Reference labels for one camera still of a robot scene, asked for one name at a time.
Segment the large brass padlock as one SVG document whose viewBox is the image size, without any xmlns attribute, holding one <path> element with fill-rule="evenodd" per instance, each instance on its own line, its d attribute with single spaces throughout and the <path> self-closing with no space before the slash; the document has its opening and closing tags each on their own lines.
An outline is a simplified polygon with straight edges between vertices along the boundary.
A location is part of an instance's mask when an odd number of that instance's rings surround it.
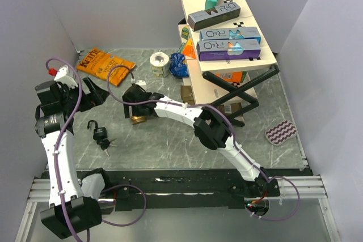
<svg viewBox="0 0 363 242">
<path fill-rule="evenodd" d="M 147 121 L 146 116 L 132 116 L 130 118 L 132 125 L 141 124 Z"/>
</svg>

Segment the black padlock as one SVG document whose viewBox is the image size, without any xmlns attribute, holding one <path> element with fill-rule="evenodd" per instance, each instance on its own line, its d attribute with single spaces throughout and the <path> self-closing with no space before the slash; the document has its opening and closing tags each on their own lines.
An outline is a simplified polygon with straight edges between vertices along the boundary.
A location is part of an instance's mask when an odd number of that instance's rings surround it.
<svg viewBox="0 0 363 242">
<path fill-rule="evenodd" d="M 91 129 L 91 124 L 94 124 L 93 140 L 98 141 L 107 138 L 107 129 L 105 127 L 99 127 L 95 120 L 89 120 L 87 123 L 88 130 Z"/>
</svg>

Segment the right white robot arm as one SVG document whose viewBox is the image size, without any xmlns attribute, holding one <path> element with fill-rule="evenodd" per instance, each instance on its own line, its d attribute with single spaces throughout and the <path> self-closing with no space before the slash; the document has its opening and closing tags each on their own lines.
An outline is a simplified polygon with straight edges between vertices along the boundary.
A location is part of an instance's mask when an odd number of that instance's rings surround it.
<svg viewBox="0 0 363 242">
<path fill-rule="evenodd" d="M 133 113 L 179 121 L 194 129 L 203 146 L 220 152 L 247 182 L 254 196 L 265 195 L 271 184 L 260 164 L 238 144 L 230 121 L 218 109 L 207 105 L 188 105 L 133 84 L 122 96 L 124 108 Z"/>
</svg>

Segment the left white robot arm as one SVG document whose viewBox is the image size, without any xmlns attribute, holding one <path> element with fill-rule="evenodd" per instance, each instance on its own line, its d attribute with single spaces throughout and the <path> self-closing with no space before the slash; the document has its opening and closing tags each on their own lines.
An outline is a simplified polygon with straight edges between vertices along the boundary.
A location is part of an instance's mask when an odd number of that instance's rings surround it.
<svg viewBox="0 0 363 242">
<path fill-rule="evenodd" d="M 112 183 L 102 168 L 79 179 L 73 158 L 72 111 L 84 112 L 105 102 L 109 93 L 90 78 L 83 78 L 89 93 L 76 83 L 50 80 L 36 86 L 40 104 L 35 112 L 35 132 L 44 146 L 50 179 L 49 208 L 42 224 L 60 239 L 86 231 L 102 222 L 98 199 L 111 194 Z"/>
</svg>

